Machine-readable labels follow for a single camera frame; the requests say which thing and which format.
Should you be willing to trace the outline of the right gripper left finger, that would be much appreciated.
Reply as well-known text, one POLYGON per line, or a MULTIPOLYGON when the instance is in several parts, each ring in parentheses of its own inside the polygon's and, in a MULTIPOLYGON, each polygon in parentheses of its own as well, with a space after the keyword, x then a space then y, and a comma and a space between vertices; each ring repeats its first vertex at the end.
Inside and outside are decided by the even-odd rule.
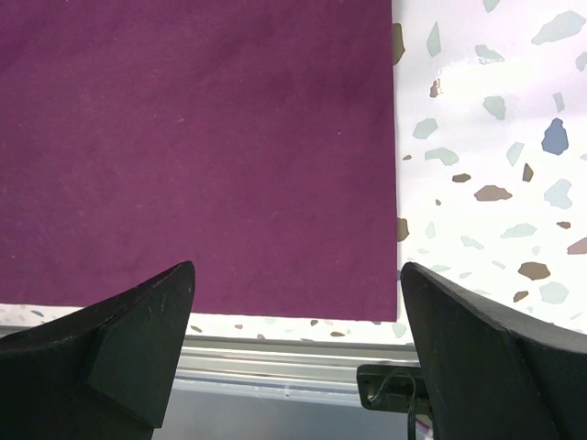
POLYGON ((163 425, 194 292, 194 265, 185 261, 2 337, 2 438, 152 438, 163 425))

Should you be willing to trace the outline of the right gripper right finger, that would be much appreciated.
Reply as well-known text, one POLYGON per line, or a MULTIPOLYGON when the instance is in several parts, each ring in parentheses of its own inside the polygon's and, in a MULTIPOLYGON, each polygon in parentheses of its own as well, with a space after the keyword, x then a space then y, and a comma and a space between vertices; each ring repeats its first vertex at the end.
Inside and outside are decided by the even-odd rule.
POLYGON ((583 439, 586 336, 401 270, 436 439, 583 439))

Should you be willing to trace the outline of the purple cloth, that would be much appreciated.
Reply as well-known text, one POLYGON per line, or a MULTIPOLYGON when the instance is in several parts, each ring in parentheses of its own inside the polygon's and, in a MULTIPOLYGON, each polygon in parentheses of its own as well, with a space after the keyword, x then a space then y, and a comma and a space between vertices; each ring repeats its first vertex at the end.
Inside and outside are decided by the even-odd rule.
POLYGON ((387 1, 4 1, 1 299, 397 315, 387 1))

